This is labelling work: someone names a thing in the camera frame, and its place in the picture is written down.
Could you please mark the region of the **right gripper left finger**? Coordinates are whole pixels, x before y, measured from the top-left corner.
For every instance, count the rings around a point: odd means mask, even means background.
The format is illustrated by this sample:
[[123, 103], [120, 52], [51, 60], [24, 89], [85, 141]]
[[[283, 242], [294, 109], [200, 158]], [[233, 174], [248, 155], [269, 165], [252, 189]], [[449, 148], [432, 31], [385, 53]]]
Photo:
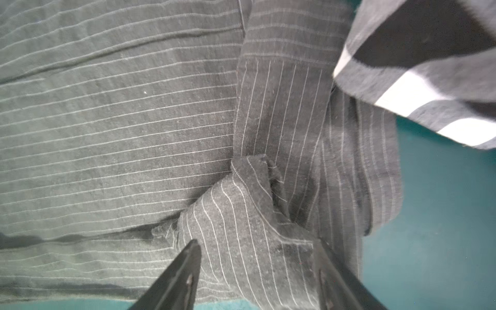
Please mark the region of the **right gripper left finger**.
[[192, 310], [200, 280], [202, 257], [191, 240], [130, 310]]

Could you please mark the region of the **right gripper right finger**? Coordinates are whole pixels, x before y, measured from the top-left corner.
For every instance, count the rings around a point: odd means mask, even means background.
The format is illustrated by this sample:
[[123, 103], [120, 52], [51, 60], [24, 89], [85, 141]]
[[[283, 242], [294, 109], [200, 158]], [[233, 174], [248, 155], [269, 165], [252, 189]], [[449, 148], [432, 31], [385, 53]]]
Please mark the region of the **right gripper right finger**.
[[315, 280], [322, 310], [386, 310], [323, 240], [315, 240]]

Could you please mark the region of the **dark grey pinstripe shirt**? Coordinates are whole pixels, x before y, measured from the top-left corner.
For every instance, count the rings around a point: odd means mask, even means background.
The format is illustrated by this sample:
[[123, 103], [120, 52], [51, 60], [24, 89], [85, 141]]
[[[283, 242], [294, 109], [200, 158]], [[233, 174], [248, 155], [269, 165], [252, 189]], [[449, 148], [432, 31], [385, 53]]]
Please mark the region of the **dark grey pinstripe shirt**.
[[399, 214], [397, 124], [333, 80], [344, 1], [2, 1], [1, 302], [135, 300], [192, 239], [199, 303], [316, 309]]

